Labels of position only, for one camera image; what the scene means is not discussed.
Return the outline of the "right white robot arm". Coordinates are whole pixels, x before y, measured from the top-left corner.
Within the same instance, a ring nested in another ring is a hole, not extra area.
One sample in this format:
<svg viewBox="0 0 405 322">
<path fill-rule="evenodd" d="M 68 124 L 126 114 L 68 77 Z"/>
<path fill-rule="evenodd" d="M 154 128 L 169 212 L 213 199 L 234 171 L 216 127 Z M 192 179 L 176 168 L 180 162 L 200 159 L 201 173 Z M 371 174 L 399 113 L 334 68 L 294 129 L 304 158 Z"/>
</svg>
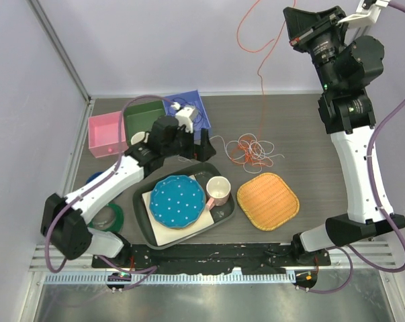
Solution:
<svg viewBox="0 0 405 322">
<path fill-rule="evenodd" d="M 366 87 L 384 71 L 384 46 L 372 36 L 345 43 L 348 21 L 339 7 L 283 10 L 292 48 L 311 56 L 323 93 L 318 112 L 341 163 L 347 212 L 293 236 L 290 255 L 299 265 L 315 252 L 405 228 L 390 205 L 377 161 L 375 113 Z"/>
</svg>

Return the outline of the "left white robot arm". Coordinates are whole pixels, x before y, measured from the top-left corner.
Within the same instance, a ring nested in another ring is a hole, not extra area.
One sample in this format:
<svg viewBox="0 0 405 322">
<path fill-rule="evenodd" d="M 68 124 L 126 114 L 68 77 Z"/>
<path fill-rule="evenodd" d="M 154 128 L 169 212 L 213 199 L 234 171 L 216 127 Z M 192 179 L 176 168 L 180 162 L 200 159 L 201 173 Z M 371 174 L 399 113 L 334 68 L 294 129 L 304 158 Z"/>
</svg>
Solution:
<svg viewBox="0 0 405 322">
<path fill-rule="evenodd" d="M 54 246 L 67 260 L 92 254 L 106 257 L 117 268 L 124 267 L 130 259 L 124 238 L 91 229 L 88 224 L 114 197 L 162 167 L 166 158 L 182 156 L 203 162 L 214 156 L 209 131 L 201 129 L 200 141 L 195 142 L 188 127 L 189 123 L 176 117 L 160 117 L 143 140 L 131 145 L 95 180 L 65 197 L 50 195 L 41 224 L 46 245 Z"/>
</svg>

